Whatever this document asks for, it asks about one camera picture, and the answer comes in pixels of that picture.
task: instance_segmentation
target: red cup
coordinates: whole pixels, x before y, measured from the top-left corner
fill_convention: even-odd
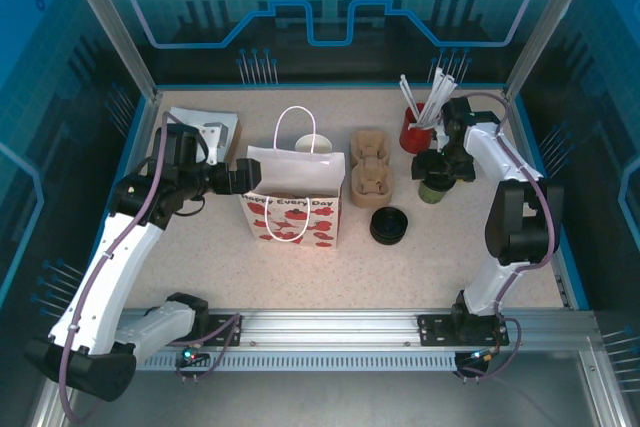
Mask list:
[[[418,104],[418,111],[422,112],[424,104]],[[411,112],[411,109],[407,107],[404,111],[404,123],[402,124],[402,131],[400,131],[400,146],[409,152],[410,154],[417,154],[427,150],[431,145],[431,137],[433,135],[433,129],[410,129],[409,124],[416,122],[416,118]]]

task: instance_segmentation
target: black cup lid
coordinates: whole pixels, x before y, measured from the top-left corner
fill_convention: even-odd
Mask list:
[[[373,238],[381,244],[392,245],[400,242],[408,224],[404,212],[395,207],[383,207],[371,217],[370,231]]]

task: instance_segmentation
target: beige table surface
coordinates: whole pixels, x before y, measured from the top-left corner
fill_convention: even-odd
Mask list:
[[[418,100],[425,98],[424,92],[416,94]],[[469,285],[489,257],[484,225],[495,186],[476,166],[474,183],[459,182],[438,205],[423,203],[418,182],[411,180],[412,155],[398,144],[405,108],[399,90],[169,91],[160,111],[177,106],[238,112],[243,131],[237,158],[246,154],[248,144],[269,147],[279,114],[291,105],[315,114],[318,133],[333,142],[334,151],[348,153],[349,138],[358,129],[377,128],[391,135],[391,205],[409,218],[403,240],[394,246],[376,243],[369,234],[372,211],[354,207],[348,188],[335,251],[256,242],[238,198],[209,195],[200,214],[171,219],[145,261],[127,307],[159,305],[180,291],[208,300],[212,308],[448,308]],[[502,107],[490,99],[474,98],[471,105],[502,116]],[[283,148],[293,149],[309,128],[306,114],[291,113],[282,125]],[[562,307],[551,266],[526,274],[505,305]]]

